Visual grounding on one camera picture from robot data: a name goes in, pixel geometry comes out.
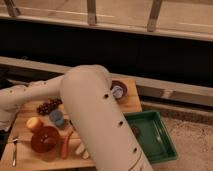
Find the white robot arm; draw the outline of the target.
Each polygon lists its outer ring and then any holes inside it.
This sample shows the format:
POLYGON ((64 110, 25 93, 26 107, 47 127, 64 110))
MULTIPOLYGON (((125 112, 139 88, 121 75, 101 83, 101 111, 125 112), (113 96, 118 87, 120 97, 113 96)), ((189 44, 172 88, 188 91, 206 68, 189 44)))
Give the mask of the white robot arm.
POLYGON ((0 90, 0 110, 7 113, 31 100, 59 98, 97 171, 153 171, 111 93, 109 71, 81 65, 30 86, 0 90))

